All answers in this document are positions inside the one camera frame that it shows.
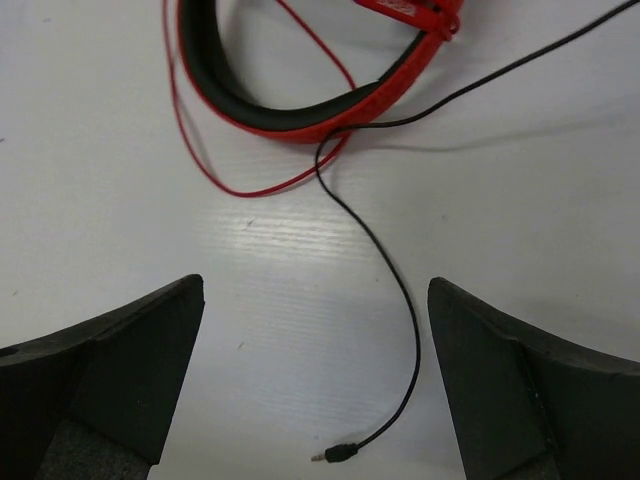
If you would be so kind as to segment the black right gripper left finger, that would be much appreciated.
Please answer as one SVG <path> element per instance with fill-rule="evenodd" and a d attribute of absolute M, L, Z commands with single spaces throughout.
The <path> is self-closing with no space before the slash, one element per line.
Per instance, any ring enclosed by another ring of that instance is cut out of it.
<path fill-rule="evenodd" d="M 160 462 L 204 312 L 187 275 L 1 350 L 4 479 L 145 479 Z"/>

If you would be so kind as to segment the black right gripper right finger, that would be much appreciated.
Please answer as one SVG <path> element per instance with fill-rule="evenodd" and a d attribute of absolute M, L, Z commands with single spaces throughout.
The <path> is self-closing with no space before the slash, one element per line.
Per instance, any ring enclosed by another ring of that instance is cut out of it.
<path fill-rule="evenodd" d="M 469 479 L 636 479 L 639 365 L 507 315 L 444 278 L 435 350 Z"/>

